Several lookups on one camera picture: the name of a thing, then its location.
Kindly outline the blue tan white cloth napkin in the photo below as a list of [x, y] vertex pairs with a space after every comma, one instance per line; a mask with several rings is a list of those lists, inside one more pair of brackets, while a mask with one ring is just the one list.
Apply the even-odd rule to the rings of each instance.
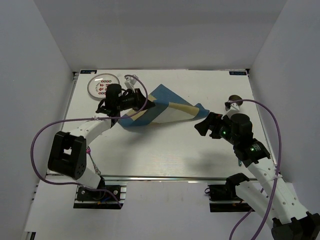
[[210, 112], [201, 103], [192, 105], [163, 84], [155, 88], [148, 95], [148, 99], [155, 103], [154, 107], [143, 110], [131, 118], [120, 119], [118, 123], [123, 128], [168, 124], [203, 119]]

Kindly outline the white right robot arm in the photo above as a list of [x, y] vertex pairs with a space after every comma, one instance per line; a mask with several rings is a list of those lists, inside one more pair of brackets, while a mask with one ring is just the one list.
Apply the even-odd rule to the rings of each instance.
[[315, 240], [320, 232], [320, 215], [311, 214], [283, 180], [266, 147], [253, 137], [252, 122], [242, 113], [231, 117], [209, 113], [196, 124], [201, 136], [208, 131], [213, 139], [224, 139], [233, 146], [236, 157], [258, 180], [261, 193], [243, 173], [226, 179], [226, 195], [238, 198], [262, 217], [275, 240]]

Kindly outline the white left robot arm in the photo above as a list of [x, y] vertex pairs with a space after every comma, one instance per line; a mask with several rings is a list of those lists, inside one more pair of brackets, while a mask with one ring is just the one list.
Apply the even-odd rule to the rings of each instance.
[[148, 110], [156, 104], [140, 89], [122, 91], [120, 84], [110, 84], [106, 88], [105, 98], [100, 101], [96, 117], [69, 132], [55, 134], [49, 159], [48, 169], [72, 178], [79, 185], [88, 188], [88, 193], [99, 200], [105, 196], [104, 178], [87, 167], [87, 149], [103, 132], [111, 129], [124, 110]]

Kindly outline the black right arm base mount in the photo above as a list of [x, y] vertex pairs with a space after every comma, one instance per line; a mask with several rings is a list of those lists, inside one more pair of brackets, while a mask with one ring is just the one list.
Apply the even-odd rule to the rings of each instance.
[[251, 207], [241, 198], [232, 193], [224, 184], [211, 184], [204, 190], [209, 198], [211, 213], [244, 213]]

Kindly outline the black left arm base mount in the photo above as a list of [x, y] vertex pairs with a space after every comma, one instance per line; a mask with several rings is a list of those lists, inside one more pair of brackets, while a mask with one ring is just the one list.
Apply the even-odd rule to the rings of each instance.
[[127, 184], [124, 182], [106, 182], [105, 188], [112, 192], [118, 202], [110, 193], [104, 191], [91, 191], [78, 187], [73, 203], [74, 209], [92, 210], [120, 210], [126, 199]]

